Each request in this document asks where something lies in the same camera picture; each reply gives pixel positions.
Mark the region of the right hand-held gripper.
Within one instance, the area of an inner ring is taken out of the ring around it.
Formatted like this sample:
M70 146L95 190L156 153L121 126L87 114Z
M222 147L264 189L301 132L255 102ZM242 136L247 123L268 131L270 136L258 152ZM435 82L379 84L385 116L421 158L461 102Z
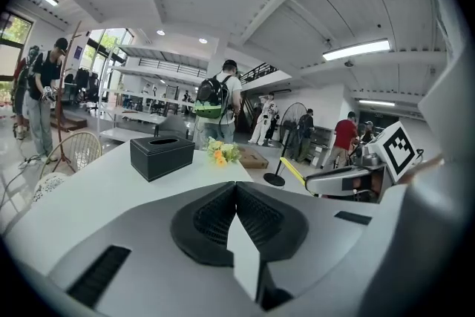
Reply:
M358 143L341 168L304 179L314 196L379 203L384 193L422 158L401 122L395 122L368 143Z

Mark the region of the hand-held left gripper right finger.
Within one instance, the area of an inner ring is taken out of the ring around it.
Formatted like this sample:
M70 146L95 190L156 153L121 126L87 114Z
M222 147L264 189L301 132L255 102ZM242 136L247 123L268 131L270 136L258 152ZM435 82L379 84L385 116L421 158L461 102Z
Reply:
M236 183L235 202L237 216L262 261L288 260L306 239L309 223L304 214L251 183Z

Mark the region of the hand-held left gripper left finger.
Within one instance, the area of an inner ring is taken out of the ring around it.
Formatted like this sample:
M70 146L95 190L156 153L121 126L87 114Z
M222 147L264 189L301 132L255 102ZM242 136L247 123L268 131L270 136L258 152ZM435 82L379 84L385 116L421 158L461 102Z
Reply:
M227 242L235 215L235 183L216 184L209 193L175 213L171 219L171 237L198 264L232 267L234 254L227 249Z

